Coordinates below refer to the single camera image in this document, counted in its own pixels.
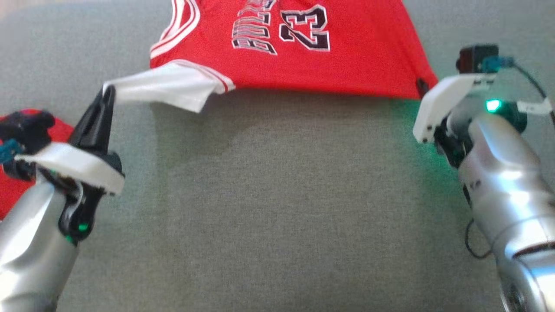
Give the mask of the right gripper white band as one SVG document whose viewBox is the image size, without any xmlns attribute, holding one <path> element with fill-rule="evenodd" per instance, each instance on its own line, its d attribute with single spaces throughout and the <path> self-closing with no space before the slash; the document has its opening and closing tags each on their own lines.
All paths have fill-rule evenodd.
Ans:
<svg viewBox="0 0 555 312">
<path fill-rule="evenodd" d="M 422 98 L 412 129 L 416 141 L 433 144 L 448 164 L 458 169 L 473 148 L 468 127 L 482 114 L 505 119 L 521 134 L 527 128 L 527 113 L 517 101 L 484 99 L 497 74 L 458 74 L 441 79 L 432 89 L 422 78 L 416 80 Z"/>
</svg>

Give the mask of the large grey sofa seat cushion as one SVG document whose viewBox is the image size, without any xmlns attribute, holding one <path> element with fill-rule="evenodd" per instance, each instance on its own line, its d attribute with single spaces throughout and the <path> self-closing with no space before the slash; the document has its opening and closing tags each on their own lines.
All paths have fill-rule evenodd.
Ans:
<svg viewBox="0 0 555 312">
<path fill-rule="evenodd" d="M 438 77 L 498 43 L 555 99 L 555 0 L 404 0 Z M 29 6 L 0 18 L 0 114 L 75 124 L 144 71 L 169 0 Z M 126 184 L 104 197 L 57 312 L 505 312 L 464 245 L 458 174 L 412 135 L 418 104 L 236 90 L 200 114 L 114 110 Z"/>
</svg>

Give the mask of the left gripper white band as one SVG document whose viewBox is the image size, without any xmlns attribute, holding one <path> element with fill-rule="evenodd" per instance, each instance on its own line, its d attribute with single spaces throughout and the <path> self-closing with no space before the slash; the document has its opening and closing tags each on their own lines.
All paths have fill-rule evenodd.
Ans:
<svg viewBox="0 0 555 312">
<path fill-rule="evenodd" d="M 47 180 L 71 180 L 66 193 L 76 199 L 66 204 L 58 220 L 62 235 L 74 245 L 87 239 L 95 225 L 95 213 L 105 195 L 119 195 L 125 174 L 119 154 L 108 151 L 116 99 L 113 85 L 101 89 L 75 126 L 67 143 L 50 143 L 36 154 L 18 154 L 16 161 L 35 164 Z M 79 148 L 95 148 L 90 152 Z"/>
</svg>

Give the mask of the red basketball shorts white stripe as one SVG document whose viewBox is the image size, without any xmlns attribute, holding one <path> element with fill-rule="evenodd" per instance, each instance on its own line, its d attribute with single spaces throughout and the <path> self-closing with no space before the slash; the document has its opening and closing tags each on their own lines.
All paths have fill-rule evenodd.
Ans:
<svg viewBox="0 0 555 312">
<path fill-rule="evenodd" d="M 40 110 L 24 109 L 22 111 L 28 113 L 36 113 Z M 67 123 L 64 123 L 61 119 L 56 118 L 55 116 L 54 119 L 55 124 L 53 127 L 49 128 L 48 134 L 50 135 L 52 142 L 64 142 L 69 138 L 70 134 L 73 131 L 73 127 Z M 24 192 L 31 187 L 34 180 L 35 178 L 30 182 L 26 182 L 11 178 L 10 176 L 6 175 L 6 173 L 0 166 L 0 220 L 3 220 L 6 215 L 8 215 L 20 196 L 22 196 Z"/>
</svg>

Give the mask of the red basketball jersey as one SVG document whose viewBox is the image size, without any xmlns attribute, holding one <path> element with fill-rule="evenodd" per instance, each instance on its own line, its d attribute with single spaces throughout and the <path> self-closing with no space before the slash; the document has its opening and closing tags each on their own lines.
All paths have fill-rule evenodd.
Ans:
<svg viewBox="0 0 555 312">
<path fill-rule="evenodd" d="M 208 97 L 277 89 L 420 99 L 438 78 L 403 0 L 172 0 L 148 70 L 106 81 L 116 104 L 200 112 Z"/>
</svg>

